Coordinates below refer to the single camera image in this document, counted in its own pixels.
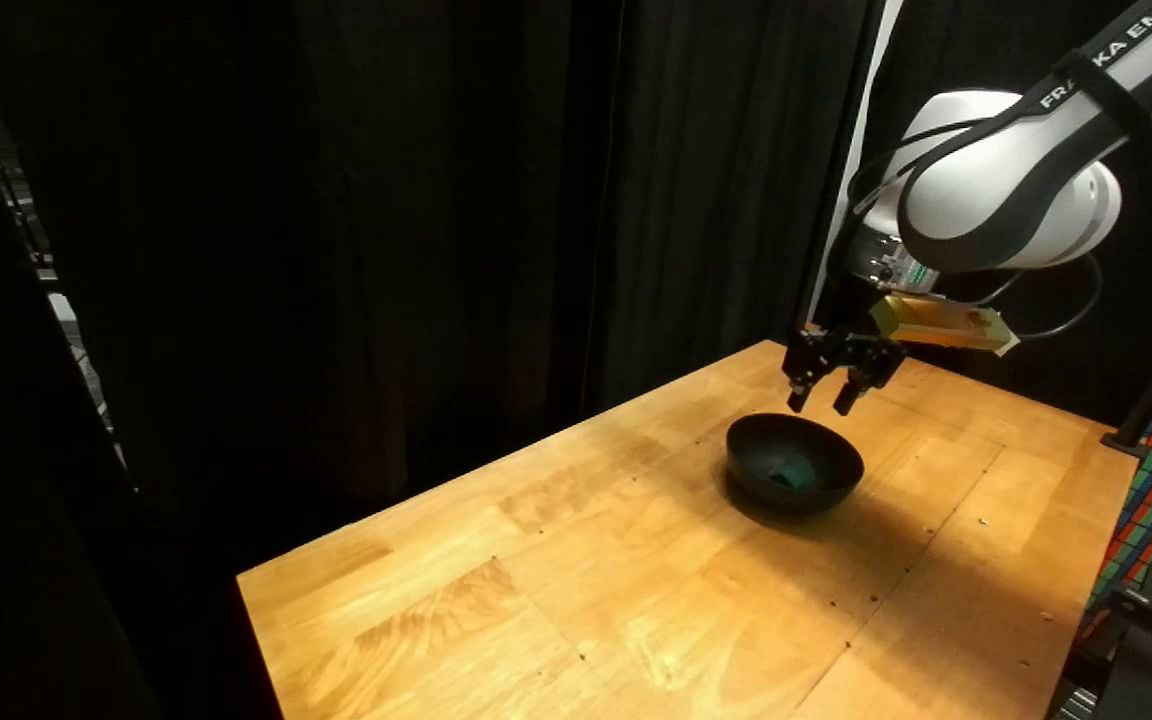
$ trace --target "black bowl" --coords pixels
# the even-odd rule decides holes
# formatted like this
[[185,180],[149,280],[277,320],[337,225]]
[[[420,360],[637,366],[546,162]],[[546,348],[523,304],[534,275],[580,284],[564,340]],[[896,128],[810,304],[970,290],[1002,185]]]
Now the black bowl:
[[825,511],[839,506],[861,476],[861,451],[812,421],[742,416],[727,428],[727,481],[778,511]]

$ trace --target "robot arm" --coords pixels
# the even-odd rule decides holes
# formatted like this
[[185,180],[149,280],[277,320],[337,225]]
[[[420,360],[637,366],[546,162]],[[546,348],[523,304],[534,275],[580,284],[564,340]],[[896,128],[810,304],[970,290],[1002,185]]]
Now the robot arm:
[[[839,244],[839,265],[878,292],[927,292],[936,271],[1067,265],[1093,251],[1121,212],[1121,188],[1095,162],[1147,126],[1152,0],[1140,0],[1025,96],[934,96]],[[791,335],[789,403],[806,408],[812,384],[846,366],[835,414],[847,414],[864,388],[890,384],[902,360],[902,340],[878,333]]]

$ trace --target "wooden tabletop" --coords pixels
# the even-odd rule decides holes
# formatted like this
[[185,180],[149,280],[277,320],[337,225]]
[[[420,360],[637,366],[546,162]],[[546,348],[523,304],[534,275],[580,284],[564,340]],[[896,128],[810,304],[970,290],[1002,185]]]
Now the wooden tabletop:
[[241,578],[290,715],[1041,715],[1132,461],[1099,426],[909,360],[806,416],[868,471],[828,515],[723,492],[780,346]]

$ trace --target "dark background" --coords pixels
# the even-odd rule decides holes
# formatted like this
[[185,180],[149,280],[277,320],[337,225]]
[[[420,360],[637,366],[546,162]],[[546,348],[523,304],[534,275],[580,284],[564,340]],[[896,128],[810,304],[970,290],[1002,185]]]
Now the dark background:
[[[1099,26],[1043,16],[909,3],[873,150],[927,87],[1025,87]],[[0,3],[0,112],[127,458],[0,208],[0,715],[264,715],[231,574],[783,335],[873,26],[868,0]],[[1117,164],[1095,324],[953,366],[1137,403],[1152,135]]]

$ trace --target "wooden table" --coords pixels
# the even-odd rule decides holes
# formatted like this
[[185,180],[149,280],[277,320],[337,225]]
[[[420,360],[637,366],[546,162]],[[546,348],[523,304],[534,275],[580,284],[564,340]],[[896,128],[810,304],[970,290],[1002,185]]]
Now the wooden table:
[[723,428],[780,346],[558,432],[241,578],[290,715],[1041,715],[1132,461],[1099,426],[909,360],[806,416],[864,483],[760,521]]

